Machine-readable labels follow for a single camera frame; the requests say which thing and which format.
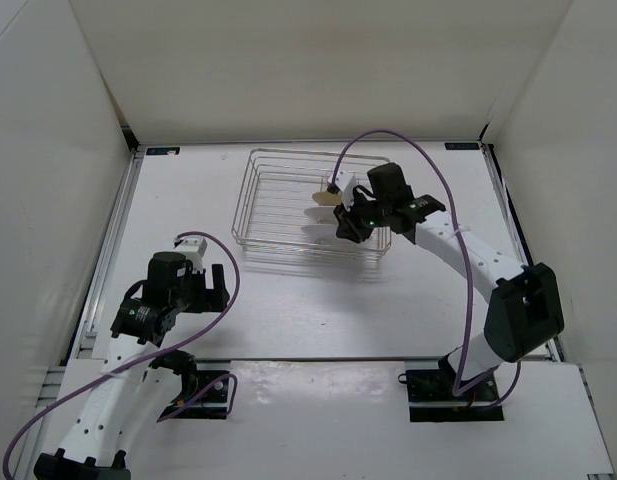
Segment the white patterned plate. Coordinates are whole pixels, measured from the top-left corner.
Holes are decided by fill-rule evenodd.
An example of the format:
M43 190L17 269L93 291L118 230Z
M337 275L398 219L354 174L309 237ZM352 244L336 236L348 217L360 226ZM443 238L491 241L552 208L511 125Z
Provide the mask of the white patterned plate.
M340 238L337 236L337 225L331 224L309 224L301 227L302 233L315 244L323 245L363 245L369 242L365 240L351 240L350 238Z

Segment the silver wire dish rack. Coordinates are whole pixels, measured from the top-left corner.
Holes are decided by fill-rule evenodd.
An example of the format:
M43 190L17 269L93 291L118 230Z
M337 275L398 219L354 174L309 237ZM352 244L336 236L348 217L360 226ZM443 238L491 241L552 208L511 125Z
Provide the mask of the silver wire dish rack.
M258 147L246 162L231 233L244 250L313 258L378 261L390 249L387 228L363 245L312 243L301 227L317 224L304 210L318 206L312 195L327 188L337 155Z

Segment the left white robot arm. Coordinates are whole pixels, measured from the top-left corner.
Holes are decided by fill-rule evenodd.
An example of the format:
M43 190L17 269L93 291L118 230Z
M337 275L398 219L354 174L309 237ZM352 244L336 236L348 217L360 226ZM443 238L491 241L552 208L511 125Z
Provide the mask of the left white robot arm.
M192 355L162 343L182 313L222 313L230 295L224 268L193 253L158 252L146 278L124 294L111 324L103 372L52 453L39 455L37 479L128 479L130 455L173 400L198 386Z

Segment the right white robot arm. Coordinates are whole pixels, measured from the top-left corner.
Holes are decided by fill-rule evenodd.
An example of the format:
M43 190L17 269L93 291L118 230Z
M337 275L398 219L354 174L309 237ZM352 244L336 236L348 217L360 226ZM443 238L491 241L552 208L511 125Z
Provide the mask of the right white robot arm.
M564 329L555 272L544 263L529 266L507 257L459 226L445 205L430 195L417 197L395 163L368 171L364 187L348 173L333 173L327 190L339 239L362 243L388 228L435 255L467 282L469 296L488 305L478 335L464 330L461 346L444 356L437 387L458 400L503 363L516 363Z

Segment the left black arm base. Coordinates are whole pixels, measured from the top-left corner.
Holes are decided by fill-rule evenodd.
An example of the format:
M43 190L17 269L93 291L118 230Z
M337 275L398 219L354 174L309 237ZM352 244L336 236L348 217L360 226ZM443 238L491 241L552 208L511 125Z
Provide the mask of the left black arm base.
M195 361L182 392L164 409L159 422L166 419L226 420L234 406L237 385L230 362Z

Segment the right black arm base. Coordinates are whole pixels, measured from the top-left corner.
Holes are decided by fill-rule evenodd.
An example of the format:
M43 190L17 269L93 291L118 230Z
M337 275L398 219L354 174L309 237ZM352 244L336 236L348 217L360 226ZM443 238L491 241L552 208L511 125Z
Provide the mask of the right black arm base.
M497 383L491 374L472 390L456 397L452 382L440 370L411 369L397 377L407 389L411 423L503 422Z

